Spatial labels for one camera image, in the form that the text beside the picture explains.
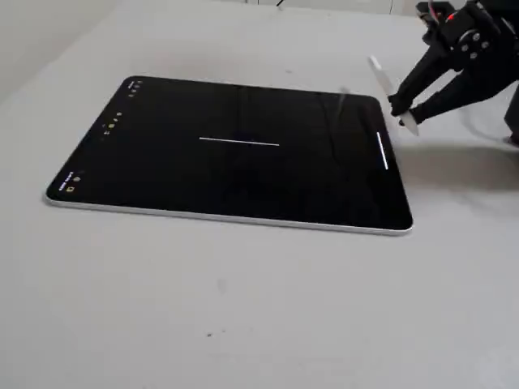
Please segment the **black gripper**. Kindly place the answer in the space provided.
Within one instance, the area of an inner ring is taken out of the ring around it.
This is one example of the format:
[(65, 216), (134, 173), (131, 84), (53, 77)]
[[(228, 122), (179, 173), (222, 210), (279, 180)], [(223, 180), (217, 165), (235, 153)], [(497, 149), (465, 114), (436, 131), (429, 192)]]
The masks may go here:
[[(518, 80), (518, 2), (421, 1), (427, 51), (388, 97), (391, 115), (411, 113), (417, 124), (488, 100)], [(414, 99), (449, 71), (457, 75), (420, 105)]]

